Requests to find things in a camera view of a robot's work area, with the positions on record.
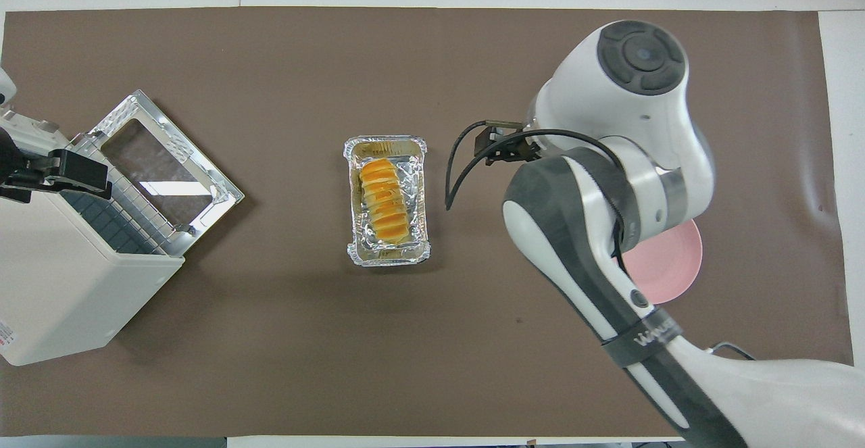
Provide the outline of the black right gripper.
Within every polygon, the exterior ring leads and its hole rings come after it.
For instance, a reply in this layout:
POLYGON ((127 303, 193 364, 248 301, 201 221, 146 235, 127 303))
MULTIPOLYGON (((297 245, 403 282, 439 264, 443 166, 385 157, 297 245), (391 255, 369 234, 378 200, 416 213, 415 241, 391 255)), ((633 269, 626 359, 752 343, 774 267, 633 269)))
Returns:
POLYGON ((534 161, 540 159, 540 147, 532 143, 528 137, 512 139, 501 144, 497 150, 488 152, 489 146, 495 144, 495 136, 508 138, 513 134, 522 133, 522 122, 488 122, 474 138, 474 156, 486 156, 485 165, 492 166, 495 162, 534 161))

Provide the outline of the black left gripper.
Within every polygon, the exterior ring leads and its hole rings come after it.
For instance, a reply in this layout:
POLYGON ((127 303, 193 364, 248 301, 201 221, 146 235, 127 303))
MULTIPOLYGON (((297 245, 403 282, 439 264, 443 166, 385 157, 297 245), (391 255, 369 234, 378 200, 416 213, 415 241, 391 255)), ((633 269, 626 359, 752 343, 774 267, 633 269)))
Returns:
POLYGON ((69 149, 55 149, 47 156, 22 151, 10 134, 1 128, 1 181, 0 195, 18 203, 30 203, 32 192, 60 193, 63 191, 86 193, 108 199, 112 196, 112 183, 108 165, 84 157, 69 149), (43 168, 46 168, 46 181, 43 168))

